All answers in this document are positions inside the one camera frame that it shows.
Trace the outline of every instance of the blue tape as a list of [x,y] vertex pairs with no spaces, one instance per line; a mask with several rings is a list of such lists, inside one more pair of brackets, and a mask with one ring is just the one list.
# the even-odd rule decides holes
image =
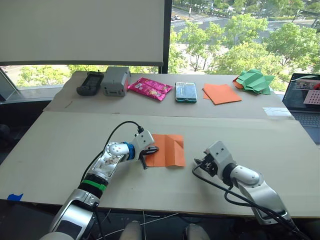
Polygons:
[[7,200],[20,201],[20,200],[22,199],[22,196],[23,196],[23,195],[24,195],[23,193],[20,194],[20,195],[14,195],[14,194],[12,193],[12,194],[10,194],[10,195],[8,196]]

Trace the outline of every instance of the laptop screen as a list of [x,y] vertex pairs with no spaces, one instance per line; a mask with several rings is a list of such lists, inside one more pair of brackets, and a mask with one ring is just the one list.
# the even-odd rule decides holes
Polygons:
[[320,75],[294,73],[282,101],[289,110],[320,113]]

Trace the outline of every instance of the laptop keyboard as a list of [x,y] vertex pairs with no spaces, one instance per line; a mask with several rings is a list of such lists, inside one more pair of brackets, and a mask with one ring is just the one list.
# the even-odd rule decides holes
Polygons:
[[295,120],[304,127],[320,128],[320,115],[292,112]]

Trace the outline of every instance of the white projector screen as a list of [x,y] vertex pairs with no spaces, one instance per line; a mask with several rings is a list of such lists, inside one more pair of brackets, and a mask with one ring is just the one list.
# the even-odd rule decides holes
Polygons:
[[165,0],[1,0],[0,64],[162,66]]

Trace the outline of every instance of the laptop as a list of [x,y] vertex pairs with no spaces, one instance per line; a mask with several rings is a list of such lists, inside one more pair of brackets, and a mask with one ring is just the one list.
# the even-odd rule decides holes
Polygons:
[[292,74],[282,102],[312,140],[320,144],[320,75]]

